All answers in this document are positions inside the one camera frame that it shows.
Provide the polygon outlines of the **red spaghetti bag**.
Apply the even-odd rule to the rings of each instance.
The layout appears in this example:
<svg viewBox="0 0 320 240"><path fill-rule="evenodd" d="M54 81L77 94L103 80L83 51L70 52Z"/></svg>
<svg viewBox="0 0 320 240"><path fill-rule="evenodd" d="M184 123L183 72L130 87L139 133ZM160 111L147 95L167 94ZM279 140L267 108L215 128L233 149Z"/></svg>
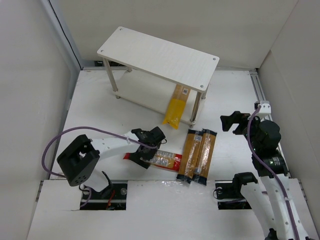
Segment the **red spaghetti bag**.
<svg viewBox="0 0 320 240"><path fill-rule="evenodd" d="M180 163L182 159L181 154L172 153L163 150L157 150L154 156L142 156L142 152L136 152L140 154L140 157L150 158L150 167L161 168L167 171L178 172L180 168ZM123 157L124 160L131 160L132 153L126 153ZM135 164L142 167L141 162L134 162Z"/></svg>

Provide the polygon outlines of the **yellow spaghetti bag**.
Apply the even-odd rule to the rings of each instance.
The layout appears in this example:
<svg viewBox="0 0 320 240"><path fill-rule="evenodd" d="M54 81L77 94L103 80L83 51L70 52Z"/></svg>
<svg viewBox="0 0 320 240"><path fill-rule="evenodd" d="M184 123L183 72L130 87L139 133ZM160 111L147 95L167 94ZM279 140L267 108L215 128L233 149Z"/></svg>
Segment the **yellow spaghetti bag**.
<svg viewBox="0 0 320 240"><path fill-rule="evenodd" d="M163 124L169 124L172 128L178 129L181 117L184 113L191 90L182 85L176 85L169 101L164 116Z"/></svg>

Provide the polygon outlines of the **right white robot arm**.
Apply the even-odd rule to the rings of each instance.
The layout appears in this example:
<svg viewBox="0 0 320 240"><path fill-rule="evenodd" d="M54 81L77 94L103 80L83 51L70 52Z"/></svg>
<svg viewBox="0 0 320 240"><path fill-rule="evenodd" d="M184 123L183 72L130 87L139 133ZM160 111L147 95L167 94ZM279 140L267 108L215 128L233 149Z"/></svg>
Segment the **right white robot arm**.
<svg viewBox="0 0 320 240"><path fill-rule="evenodd" d="M220 117L222 130L233 124L235 135L243 135L251 150L251 159L258 173L236 173L232 190L249 203L266 240L309 240L290 192L288 169L278 150L280 127L271 120L235 111Z"/></svg>

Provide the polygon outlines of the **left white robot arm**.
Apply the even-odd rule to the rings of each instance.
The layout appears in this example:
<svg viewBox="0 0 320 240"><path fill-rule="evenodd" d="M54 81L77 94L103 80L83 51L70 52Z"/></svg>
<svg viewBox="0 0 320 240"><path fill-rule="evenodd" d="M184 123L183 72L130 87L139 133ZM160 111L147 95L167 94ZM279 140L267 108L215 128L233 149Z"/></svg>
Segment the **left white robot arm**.
<svg viewBox="0 0 320 240"><path fill-rule="evenodd" d="M129 153L129 160L148 169L148 161L155 156L162 141L166 139L158 126L150 131L136 128L122 135L94 127L87 129L110 137L89 139L85 134L79 135L57 157L57 162L71 187L84 185L104 198L112 191L113 186L107 173L96 169L98 161Z"/></svg>

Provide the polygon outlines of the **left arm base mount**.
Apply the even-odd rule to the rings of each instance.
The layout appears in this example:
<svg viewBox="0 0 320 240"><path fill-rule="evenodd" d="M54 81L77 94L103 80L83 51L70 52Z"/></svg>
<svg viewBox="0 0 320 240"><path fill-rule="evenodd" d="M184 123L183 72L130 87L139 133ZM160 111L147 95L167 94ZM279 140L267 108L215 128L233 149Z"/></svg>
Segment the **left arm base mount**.
<svg viewBox="0 0 320 240"><path fill-rule="evenodd" d="M82 211L125 211L127 208L127 181L114 181L113 188L105 195L87 188L82 191L79 209Z"/></svg>

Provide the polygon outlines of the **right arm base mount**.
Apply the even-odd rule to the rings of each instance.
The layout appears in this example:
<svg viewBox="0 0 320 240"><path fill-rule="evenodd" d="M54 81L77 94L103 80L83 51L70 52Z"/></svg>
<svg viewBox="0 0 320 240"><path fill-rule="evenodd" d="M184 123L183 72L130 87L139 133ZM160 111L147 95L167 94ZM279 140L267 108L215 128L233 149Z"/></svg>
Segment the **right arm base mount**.
<svg viewBox="0 0 320 240"><path fill-rule="evenodd" d="M238 193L231 180L215 181L215 189L212 193L217 200L219 210L251 210L247 200Z"/></svg>

